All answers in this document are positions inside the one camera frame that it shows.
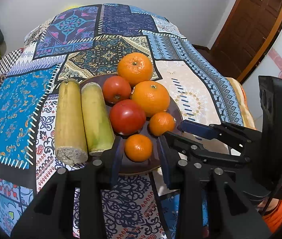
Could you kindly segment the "person's hand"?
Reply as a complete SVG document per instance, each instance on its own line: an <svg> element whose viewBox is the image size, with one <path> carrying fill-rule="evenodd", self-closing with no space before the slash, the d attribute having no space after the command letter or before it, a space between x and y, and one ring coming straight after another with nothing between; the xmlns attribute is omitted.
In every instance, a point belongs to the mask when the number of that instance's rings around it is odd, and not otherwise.
<svg viewBox="0 0 282 239"><path fill-rule="evenodd" d="M277 231L282 225L282 200L272 199L262 218L272 233Z"/></svg>

